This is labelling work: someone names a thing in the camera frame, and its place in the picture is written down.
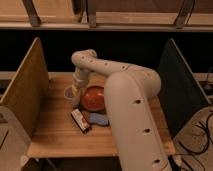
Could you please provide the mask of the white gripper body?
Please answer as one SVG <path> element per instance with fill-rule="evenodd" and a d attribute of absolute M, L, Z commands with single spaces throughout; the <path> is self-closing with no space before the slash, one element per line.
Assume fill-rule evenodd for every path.
<path fill-rule="evenodd" d="M 73 74 L 73 84 L 78 88 L 83 88 L 89 83 L 90 72 L 86 69 L 76 68 Z"/>

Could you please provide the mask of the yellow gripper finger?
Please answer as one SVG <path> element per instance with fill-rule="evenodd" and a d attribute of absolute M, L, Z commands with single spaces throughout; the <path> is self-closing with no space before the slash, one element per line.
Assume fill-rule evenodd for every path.
<path fill-rule="evenodd" d="M 72 86 L 71 86 L 71 89 L 72 89 L 73 95 L 74 95 L 74 96 L 77 96 L 77 94 L 78 94 L 78 89 L 76 88 L 76 86 L 75 86 L 75 85 L 72 85 Z"/>

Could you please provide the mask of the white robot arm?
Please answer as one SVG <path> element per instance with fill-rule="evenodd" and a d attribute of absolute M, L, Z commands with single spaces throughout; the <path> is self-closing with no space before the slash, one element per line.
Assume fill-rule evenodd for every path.
<path fill-rule="evenodd" d="M 94 50 L 72 54 L 73 84 L 85 87 L 92 71 L 107 78 L 104 102 L 122 171 L 172 171 L 149 100 L 158 95 L 161 79 L 150 68 L 103 60 Z"/>

